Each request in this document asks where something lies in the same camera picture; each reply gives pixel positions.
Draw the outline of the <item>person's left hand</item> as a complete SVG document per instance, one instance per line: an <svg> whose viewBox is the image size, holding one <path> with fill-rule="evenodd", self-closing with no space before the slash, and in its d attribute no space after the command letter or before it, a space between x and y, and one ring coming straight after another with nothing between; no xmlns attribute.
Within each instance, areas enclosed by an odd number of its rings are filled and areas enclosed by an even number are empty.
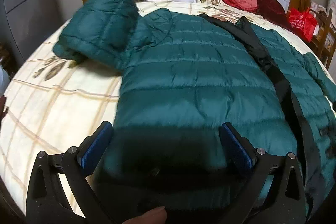
<svg viewBox="0 0 336 224"><path fill-rule="evenodd" d="M147 211L138 217L128 219L123 224L165 224L166 219L167 212L165 211L165 207L162 206Z"/></svg>

